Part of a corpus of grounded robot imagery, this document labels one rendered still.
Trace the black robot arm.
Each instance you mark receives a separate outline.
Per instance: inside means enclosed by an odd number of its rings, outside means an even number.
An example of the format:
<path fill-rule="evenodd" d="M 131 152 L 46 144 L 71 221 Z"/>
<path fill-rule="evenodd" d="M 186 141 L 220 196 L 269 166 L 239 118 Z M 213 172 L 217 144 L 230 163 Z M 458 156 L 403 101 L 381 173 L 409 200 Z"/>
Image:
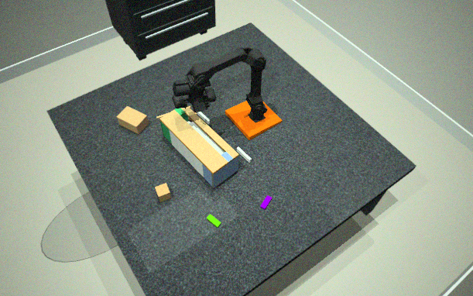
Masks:
<path fill-rule="evenodd" d="M 205 87 L 211 86 L 209 79 L 214 73 L 236 64 L 239 61 L 246 62 L 251 67 L 251 92 L 246 94 L 251 111 L 248 116 L 253 122 L 259 122 L 266 117 L 264 113 L 267 108 L 263 103 L 261 96 L 262 71 L 266 66 L 266 59 L 259 49 L 237 47 L 232 52 L 218 57 L 211 61 L 202 61 L 196 63 L 186 73 L 186 80 L 174 81 L 173 93 L 175 97 L 190 95 L 201 95 L 199 98 L 191 98 L 194 112 L 202 112 L 210 107 L 210 102 L 203 99 Z M 191 77 L 193 75 L 194 79 Z"/>

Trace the green flat bar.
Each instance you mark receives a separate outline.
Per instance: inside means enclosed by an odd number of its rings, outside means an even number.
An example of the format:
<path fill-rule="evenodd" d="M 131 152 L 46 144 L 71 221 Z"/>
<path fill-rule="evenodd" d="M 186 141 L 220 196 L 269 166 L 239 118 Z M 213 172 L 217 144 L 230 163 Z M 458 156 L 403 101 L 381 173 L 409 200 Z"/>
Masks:
<path fill-rule="evenodd" d="M 209 215 L 209 216 L 207 217 L 207 220 L 208 220 L 209 222 L 211 222 L 213 225 L 215 225 L 217 228 L 218 228 L 218 227 L 220 226 L 220 224 L 221 224 L 221 223 L 220 223 L 216 218 L 214 218 L 212 215 Z"/>

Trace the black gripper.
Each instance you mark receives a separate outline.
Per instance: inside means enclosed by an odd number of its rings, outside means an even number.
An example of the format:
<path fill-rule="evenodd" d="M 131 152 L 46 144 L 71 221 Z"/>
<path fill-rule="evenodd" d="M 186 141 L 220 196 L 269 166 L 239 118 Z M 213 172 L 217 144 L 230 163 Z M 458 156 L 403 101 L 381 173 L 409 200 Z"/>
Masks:
<path fill-rule="evenodd" d="M 203 99 L 205 99 L 206 101 L 208 100 L 209 102 L 215 102 L 216 100 L 216 95 L 214 93 L 214 89 L 213 88 L 205 88 L 204 89 L 204 92 L 203 92 Z M 175 108 L 186 108 L 187 107 L 187 103 L 189 102 L 189 100 L 191 98 L 199 98 L 201 95 L 194 95 L 192 92 L 190 93 L 190 95 L 188 95 L 188 97 L 184 97 L 183 96 L 177 96 L 175 97 L 175 95 L 173 95 L 172 99 L 173 99 L 173 103 L 175 105 Z"/>

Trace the purple rectangular block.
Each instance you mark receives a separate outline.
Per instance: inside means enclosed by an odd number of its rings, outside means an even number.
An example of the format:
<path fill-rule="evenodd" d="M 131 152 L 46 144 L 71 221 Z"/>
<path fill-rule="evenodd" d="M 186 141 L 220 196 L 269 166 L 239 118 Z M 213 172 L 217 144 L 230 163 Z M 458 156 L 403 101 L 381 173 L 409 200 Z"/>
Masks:
<path fill-rule="evenodd" d="M 261 204 L 260 208 L 263 208 L 265 210 L 271 200 L 272 200 L 272 198 L 267 195 L 266 199 Z"/>

